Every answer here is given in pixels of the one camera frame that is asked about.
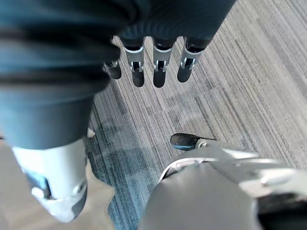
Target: black rubber tip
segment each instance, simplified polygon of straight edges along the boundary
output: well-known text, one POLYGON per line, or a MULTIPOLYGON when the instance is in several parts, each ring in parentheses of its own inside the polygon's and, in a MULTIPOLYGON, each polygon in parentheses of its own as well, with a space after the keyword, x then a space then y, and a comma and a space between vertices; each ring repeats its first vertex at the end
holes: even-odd
POLYGON ((192 150, 196 147, 196 143, 200 138, 193 134, 175 133, 171 137, 171 144, 178 150, 192 150))
POLYGON ((104 64, 104 71, 110 76, 112 79, 120 79, 121 78, 121 69, 119 64, 116 67, 111 65, 104 64))
POLYGON ((144 71, 139 72, 139 69, 136 69, 133 73, 132 73, 132 81, 133 84, 136 87, 142 87, 144 85, 145 79, 144 79, 144 71))
POLYGON ((153 73, 154 86, 157 88, 161 88, 162 86, 164 86, 166 72, 163 72, 162 69, 159 69, 158 71, 154 71, 153 73))
POLYGON ((177 79, 181 83, 186 82, 189 80, 190 75, 191 75, 192 70, 189 69, 189 66, 185 67, 184 69, 179 67, 178 74, 177 74, 177 79))

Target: carpet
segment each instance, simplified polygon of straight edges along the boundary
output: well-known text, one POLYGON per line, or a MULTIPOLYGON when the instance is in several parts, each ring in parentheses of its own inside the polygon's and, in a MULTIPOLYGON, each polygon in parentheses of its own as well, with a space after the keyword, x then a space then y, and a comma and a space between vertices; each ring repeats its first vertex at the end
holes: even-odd
POLYGON ((150 192, 179 152, 169 139, 186 132, 242 146, 307 169, 307 2, 239 0, 187 83, 177 81, 176 42, 163 88, 153 86, 153 45, 145 41, 145 85, 122 78, 94 101, 88 155, 95 176, 116 194, 116 229, 136 229, 150 192))

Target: dark gray sleeve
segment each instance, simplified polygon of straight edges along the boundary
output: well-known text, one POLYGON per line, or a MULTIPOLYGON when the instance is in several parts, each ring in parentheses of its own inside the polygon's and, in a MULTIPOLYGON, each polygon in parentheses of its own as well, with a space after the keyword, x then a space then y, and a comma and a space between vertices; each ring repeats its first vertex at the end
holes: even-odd
POLYGON ((117 60, 110 39, 147 1, 2 0, 0 126, 12 146, 48 149, 84 136, 94 94, 117 60))

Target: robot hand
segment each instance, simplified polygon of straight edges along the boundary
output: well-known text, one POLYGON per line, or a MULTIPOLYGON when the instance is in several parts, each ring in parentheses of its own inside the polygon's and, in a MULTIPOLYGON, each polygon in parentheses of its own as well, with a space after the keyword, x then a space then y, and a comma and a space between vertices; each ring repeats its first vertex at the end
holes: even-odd
POLYGON ((62 222, 86 199, 82 142, 96 93, 120 78, 119 35, 136 86, 144 84, 143 38, 154 42, 156 87, 172 46, 185 37, 178 80, 185 82, 235 0, 2 0, 0 126, 32 194, 62 222))
POLYGON ((257 153, 190 134, 163 171, 139 230, 303 230, 307 175, 257 153))

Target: metal joint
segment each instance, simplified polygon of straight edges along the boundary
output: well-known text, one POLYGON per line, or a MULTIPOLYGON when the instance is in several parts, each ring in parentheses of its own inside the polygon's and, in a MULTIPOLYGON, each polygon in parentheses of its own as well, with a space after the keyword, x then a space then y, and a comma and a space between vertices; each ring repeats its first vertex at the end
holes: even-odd
POLYGON ((167 49, 167 50, 160 50, 157 47, 154 46, 153 48, 153 64, 154 64, 154 70, 158 71, 158 64, 159 61, 163 62, 163 68, 162 71, 166 72, 167 69, 167 65, 169 63, 169 59, 171 57, 172 54, 172 48, 167 49))
POLYGON ((143 72, 144 66, 144 48, 141 47, 139 50, 128 50, 125 48, 127 60, 130 64, 132 72, 135 72, 134 64, 139 64, 139 72, 143 72))
POLYGON ((203 53, 203 50, 201 52, 192 53, 188 51, 186 48, 186 45, 184 45, 182 49, 182 54, 181 54, 180 67, 184 69, 184 67, 186 66, 187 60, 192 59, 193 60, 192 64, 189 66, 189 69, 192 70, 202 53, 203 53))

